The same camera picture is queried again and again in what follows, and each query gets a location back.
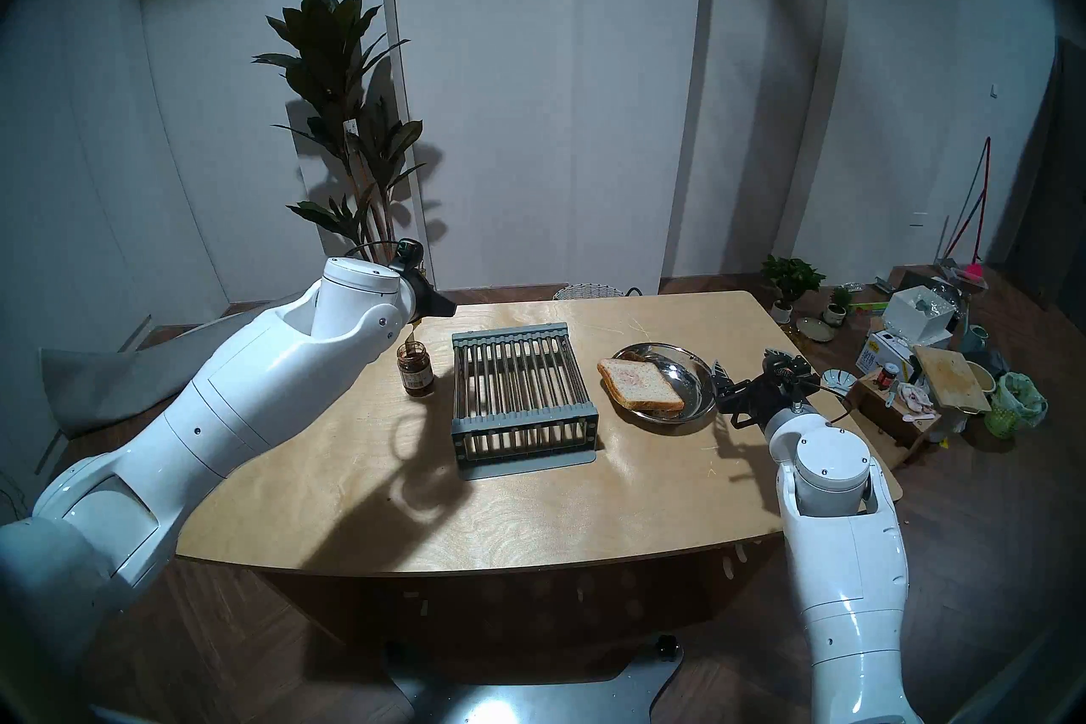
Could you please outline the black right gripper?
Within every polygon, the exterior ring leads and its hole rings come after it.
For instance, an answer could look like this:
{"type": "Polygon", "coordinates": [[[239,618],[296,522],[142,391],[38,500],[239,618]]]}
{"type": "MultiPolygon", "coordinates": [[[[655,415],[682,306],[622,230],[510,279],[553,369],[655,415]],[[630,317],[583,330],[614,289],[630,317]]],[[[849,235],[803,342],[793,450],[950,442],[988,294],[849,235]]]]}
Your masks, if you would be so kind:
{"type": "MultiPolygon", "coordinates": [[[[762,371],[793,370],[795,356],[785,350],[766,347],[762,371]]],[[[808,401],[801,390],[788,389],[772,381],[733,383],[719,360],[711,369],[714,392],[719,393],[719,414],[728,418],[732,429],[757,425],[776,429],[801,414],[808,414],[808,401]]]]}

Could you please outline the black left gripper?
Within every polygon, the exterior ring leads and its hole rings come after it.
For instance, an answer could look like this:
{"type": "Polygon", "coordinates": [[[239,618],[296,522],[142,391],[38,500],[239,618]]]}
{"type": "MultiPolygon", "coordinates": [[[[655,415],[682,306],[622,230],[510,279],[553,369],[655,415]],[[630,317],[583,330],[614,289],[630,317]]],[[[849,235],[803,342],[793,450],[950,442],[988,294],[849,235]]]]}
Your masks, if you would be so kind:
{"type": "Polygon", "coordinates": [[[456,314],[457,304],[435,291],[424,276],[411,276],[411,289],[414,294],[411,321],[429,317],[449,319],[456,314]]]}

